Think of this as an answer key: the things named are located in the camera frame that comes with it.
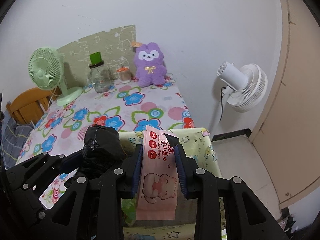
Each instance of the green desk fan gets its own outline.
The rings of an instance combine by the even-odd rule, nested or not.
[[[62,94],[57,99],[58,106],[67,105],[82,94],[80,87],[67,88],[63,79],[63,56],[55,49],[37,49],[29,60],[28,71],[32,82],[42,90],[59,86]]]

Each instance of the plaid fabric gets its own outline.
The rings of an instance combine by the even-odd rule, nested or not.
[[[32,127],[31,125],[17,125],[15,120],[11,117],[6,124],[5,119],[0,122],[2,131],[0,151],[4,157],[5,168],[9,169],[16,164]]]

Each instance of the white wall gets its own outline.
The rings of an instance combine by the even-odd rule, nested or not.
[[[320,211],[320,187],[316,188],[309,195],[289,206],[289,212],[294,216],[296,223],[293,229],[304,228],[313,223]]]
[[[17,0],[0,24],[4,106],[33,87],[27,63],[35,49],[130,24],[139,42],[160,45],[197,127],[209,127],[219,106],[222,83],[214,82],[223,61],[258,64],[270,91],[281,45],[280,0]],[[215,134],[253,129],[265,101],[245,114],[226,108]]]

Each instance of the orange cap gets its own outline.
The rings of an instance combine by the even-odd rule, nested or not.
[[[117,69],[117,72],[127,71],[127,70],[129,70],[129,68],[122,66],[121,68]]]

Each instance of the power cord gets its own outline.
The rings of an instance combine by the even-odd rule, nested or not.
[[[56,90],[57,90],[57,87],[58,87],[58,86],[56,86],[56,88],[54,89],[54,92],[52,93],[52,96],[50,97],[50,100],[49,100],[49,102],[48,102],[48,108],[49,108],[49,105],[50,105],[50,102],[51,102],[51,99],[53,98],[53,96],[56,96],[56,97],[57,97],[57,95],[55,95],[55,92],[56,92]]]
[[[221,97],[221,117],[220,117],[220,121],[221,121],[222,115],[223,115],[223,103],[222,103],[222,90],[223,89],[226,89],[226,87],[222,87],[221,90],[220,90],[220,97]]]

